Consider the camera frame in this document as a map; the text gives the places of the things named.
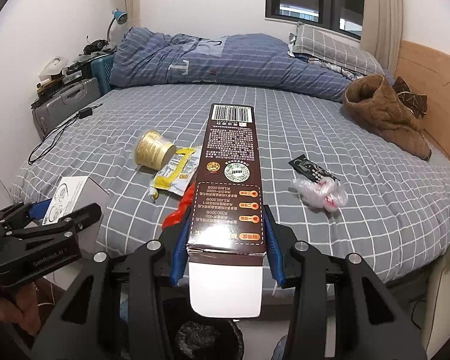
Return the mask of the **person left hand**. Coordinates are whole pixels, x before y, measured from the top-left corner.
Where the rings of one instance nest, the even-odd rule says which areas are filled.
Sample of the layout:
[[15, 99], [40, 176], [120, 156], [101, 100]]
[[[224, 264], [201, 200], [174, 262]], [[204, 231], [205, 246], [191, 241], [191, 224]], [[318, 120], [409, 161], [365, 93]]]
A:
[[0, 320], [3, 323], [16, 323], [32, 336], [40, 331], [41, 321], [34, 283], [18, 289], [13, 301], [0, 295]]

